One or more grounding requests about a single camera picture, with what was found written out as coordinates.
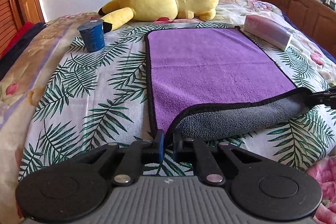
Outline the purple grey microfibre towel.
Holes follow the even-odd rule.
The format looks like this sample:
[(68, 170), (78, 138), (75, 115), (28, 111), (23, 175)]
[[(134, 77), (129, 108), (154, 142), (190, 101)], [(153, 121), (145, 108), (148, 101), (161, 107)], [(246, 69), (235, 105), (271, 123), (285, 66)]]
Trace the purple grey microfibre towel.
[(152, 133), (215, 140), (311, 110), (311, 90), (296, 87), (237, 27), (158, 30), (144, 40)]

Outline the floral bed quilt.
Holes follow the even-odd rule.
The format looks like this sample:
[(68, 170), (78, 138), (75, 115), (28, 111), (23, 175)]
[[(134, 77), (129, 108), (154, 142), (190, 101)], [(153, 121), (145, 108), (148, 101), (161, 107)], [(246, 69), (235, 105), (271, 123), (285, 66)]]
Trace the floral bed quilt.
[[(290, 26), (289, 19), (277, 6), (256, 0), (220, 0), (217, 15), (212, 22), (229, 23), (242, 27), (247, 15), (259, 15), (283, 26)], [(62, 16), (46, 23), (46, 28), (33, 38), (14, 65), (1, 80), (1, 223), (20, 223), (15, 202), (15, 188), (19, 177), (19, 162), (29, 132), (30, 123), (47, 84), (67, 53), (72, 40), (80, 38), (77, 27), (90, 19), (97, 19), (96, 12)], [(164, 22), (128, 23), (127, 27), (140, 25), (194, 23), (200, 20), (174, 20)], [(272, 46), (262, 46), (263, 51), (289, 76), (297, 87), (314, 92), (335, 85), (335, 63), (328, 53), (320, 50), (299, 30), (294, 31), (294, 42), (282, 52)]]

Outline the palm leaf print cloth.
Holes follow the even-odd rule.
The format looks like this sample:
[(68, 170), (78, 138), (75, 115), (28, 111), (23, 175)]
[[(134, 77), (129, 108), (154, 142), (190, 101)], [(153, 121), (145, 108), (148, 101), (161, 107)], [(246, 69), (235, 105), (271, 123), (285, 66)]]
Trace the palm leaf print cloth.
[[(96, 53), (74, 38), (34, 112), (19, 162), (19, 177), (109, 141), (128, 146), (149, 138), (146, 33), (230, 28), (229, 23), (170, 23), (127, 27), (105, 36)], [(278, 125), (229, 137), (228, 143), (306, 170), (335, 147), (335, 111), (317, 106)]]

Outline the pink tissue pack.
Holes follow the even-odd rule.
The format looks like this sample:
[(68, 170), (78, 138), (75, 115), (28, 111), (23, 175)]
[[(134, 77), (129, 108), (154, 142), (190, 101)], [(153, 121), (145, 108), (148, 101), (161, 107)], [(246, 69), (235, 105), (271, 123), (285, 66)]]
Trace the pink tissue pack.
[(258, 15), (247, 15), (243, 29), (282, 51), (287, 50), (293, 38), (291, 29)]

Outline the wooden sideboard cabinet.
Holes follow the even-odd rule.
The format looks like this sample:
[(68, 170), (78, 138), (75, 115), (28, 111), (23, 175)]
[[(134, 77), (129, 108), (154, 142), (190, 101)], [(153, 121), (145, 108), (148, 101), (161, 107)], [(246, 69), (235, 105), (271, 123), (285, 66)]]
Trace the wooden sideboard cabinet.
[(262, 0), (277, 6), (306, 36), (335, 57), (335, 11), (317, 0)]

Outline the blue plastic cup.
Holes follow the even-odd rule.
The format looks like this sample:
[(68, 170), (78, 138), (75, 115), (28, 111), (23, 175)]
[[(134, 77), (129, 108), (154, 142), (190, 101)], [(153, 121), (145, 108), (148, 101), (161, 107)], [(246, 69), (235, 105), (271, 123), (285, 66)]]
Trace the blue plastic cup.
[(95, 19), (77, 28), (88, 52), (96, 52), (105, 47), (103, 20)]

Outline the dark navy blanket edge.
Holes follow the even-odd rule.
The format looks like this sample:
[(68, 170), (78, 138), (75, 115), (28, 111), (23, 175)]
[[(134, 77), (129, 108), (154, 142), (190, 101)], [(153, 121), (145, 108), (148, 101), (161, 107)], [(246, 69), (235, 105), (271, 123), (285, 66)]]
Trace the dark navy blanket edge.
[(5, 77), (6, 73), (14, 65), (23, 51), (28, 47), (33, 38), (44, 28), (46, 28), (45, 22), (34, 24), (33, 28), (24, 34), (19, 42), (13, 46), (3, 58), (1, 58), (1, 80)]

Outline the red blanket edge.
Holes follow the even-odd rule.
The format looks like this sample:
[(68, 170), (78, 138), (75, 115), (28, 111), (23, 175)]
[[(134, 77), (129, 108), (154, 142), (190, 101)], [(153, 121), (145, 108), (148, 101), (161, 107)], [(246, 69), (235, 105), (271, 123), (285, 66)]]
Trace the red blanket edge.
[(19, 42), (19, 40), (23, 37), (23, 35), (26, 34), (31, 28), (33, 28), (33, 26), (34, 24), (32, 22), (27, 22), (25, 25), (23, 25), (10, 40), (7, 47), (2, 51), (0, 59), (3, 58), (6, 55), (6, 53)]

